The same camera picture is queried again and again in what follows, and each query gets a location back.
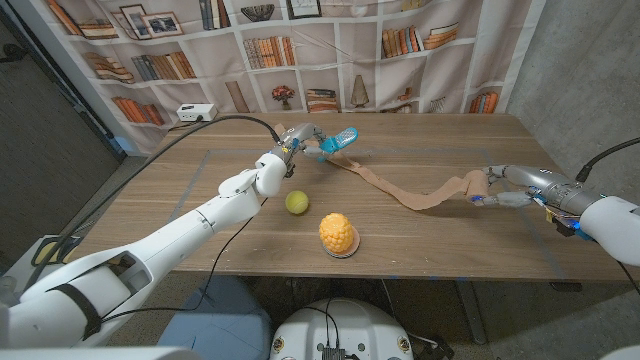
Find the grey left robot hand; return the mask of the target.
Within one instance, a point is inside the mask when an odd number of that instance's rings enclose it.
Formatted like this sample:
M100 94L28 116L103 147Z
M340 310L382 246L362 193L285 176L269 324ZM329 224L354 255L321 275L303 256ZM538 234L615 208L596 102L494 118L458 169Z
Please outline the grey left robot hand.
M328 156L328 153L320 148L327 137L319 127L312 123L303 123L289 129L277 124L275 131L279 135L279 141L272 148L271 153L283 160L288 168L294 166L293 158L298 152L311 158L326 158Z

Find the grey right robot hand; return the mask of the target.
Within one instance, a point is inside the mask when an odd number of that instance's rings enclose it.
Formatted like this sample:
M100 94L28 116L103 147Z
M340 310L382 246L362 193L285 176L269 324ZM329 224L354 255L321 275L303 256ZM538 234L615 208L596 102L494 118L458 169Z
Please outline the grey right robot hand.
M547 169L497 165L486 167L483 172L489 184L503 179L514 186L522 187L523 191L502 192L489 196L475 195L471 197L471 202L476 206L501 205L520 208L534 201L540 201L543 205L559 209L569 215L580 216L589 206L602 199L600 194L587 190L578 182Z

